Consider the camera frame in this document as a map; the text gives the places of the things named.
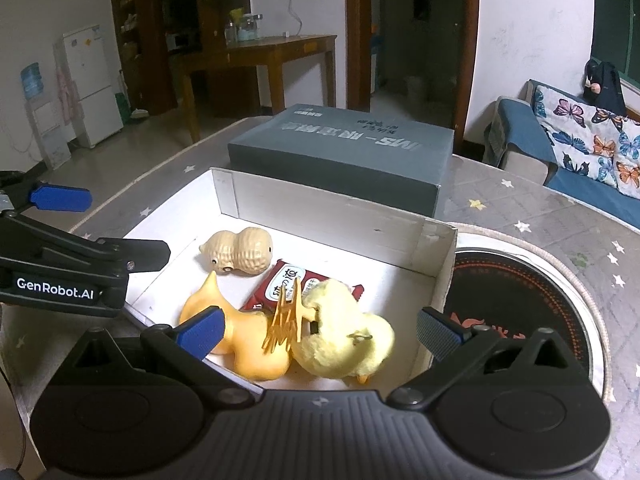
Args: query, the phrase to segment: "open box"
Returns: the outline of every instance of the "open box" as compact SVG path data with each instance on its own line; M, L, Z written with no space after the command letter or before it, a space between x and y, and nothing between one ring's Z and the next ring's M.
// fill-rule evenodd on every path
M362 284L360 309L391 324L396 333L394 351L364 386L355 378L317 378L295 361L284 377L257 384L225 368L232 356L209 355L210 365L255 393L262 387L364 388L379 390L383 397L429 366L431 355L416 339L416 319L424 306L444 308L456 230L385 205L237 171L207 171L127 234L127 238L164 240L172 252L162 271L130 277L130 313L146 326L176 326L187 298L210 271L199 245L217 231L239 232L248 226L270 232L272 264L283 259L348 285ZM237 271L219 274L218 285L239 308L263 278L264 274Z

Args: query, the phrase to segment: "door frame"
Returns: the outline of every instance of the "door frame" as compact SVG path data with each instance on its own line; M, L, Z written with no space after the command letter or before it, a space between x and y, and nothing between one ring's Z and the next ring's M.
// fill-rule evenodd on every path
M371 0L345 0L347 38L347 108L370 110ZM462 150L476 65L480 0L465 0L462 55L458 67L456 104L451 121L454 153Z

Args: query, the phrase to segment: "dark gray cardboard box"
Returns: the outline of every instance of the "dark gray cardboard box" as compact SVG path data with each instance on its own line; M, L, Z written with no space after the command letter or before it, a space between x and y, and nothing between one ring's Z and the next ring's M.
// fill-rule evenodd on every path
M228 144L233 170L433 218L441 217L452 149L448 128L311 105L288 108Z

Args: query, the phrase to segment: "refrigerator door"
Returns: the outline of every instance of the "refrigerator door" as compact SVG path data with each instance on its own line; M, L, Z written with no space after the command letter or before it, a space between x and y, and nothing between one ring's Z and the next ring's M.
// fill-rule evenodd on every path
M96 93L111 85L100 27L84 28L65 34L63 43L71 79L78 89L78 98Z
M78 121L78 140L92 148L101 140L122 129L122 119L113 89L109 86L80 101L84 118Z

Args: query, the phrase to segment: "pink butterfly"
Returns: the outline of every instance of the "pink butterfly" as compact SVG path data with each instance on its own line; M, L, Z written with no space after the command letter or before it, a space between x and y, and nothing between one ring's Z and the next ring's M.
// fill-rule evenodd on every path
M580 108L578 105L569 104L569 101L566 99L560 99L558 101L558 107L554 110L556 115L571 117L575 122L580 124L583 128L586 128L584 125L584 110Z

